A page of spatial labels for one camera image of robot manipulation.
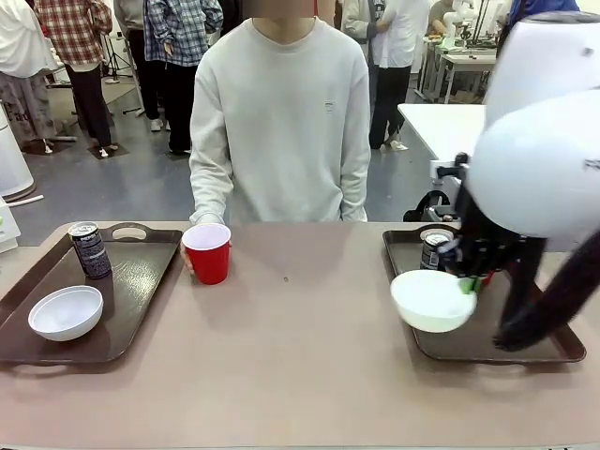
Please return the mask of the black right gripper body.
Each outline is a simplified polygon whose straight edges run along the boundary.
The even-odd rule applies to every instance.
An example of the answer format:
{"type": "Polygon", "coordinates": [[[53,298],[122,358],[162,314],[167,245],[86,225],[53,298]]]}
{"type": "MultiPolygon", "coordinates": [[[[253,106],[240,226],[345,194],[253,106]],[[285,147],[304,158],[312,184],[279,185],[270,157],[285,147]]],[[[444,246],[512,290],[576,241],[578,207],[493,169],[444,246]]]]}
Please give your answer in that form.
{"type": "Polygon", "coordinates": [[[484,278],[513,261],[520,247],[519,237],[497,241],[459,234],[450,242],[436,247],[436,254],[446,272],[459,278],[484,278]]]}

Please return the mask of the person's right hand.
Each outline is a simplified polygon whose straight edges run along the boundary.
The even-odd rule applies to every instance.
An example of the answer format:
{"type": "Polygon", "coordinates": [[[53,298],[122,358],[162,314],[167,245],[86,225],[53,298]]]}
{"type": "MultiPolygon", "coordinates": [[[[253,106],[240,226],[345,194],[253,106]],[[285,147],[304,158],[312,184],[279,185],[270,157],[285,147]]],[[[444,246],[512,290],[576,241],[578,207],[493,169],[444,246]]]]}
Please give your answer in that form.
{"type": "Polygon", "coordinates": [[[208,264],[223,257],[230,240],[230,229],[220,223],[201,223],[186,230],[180,252],[188,271],[200,278],[204,272],[213,273],[213,269],[208,269],[208,264]]]}

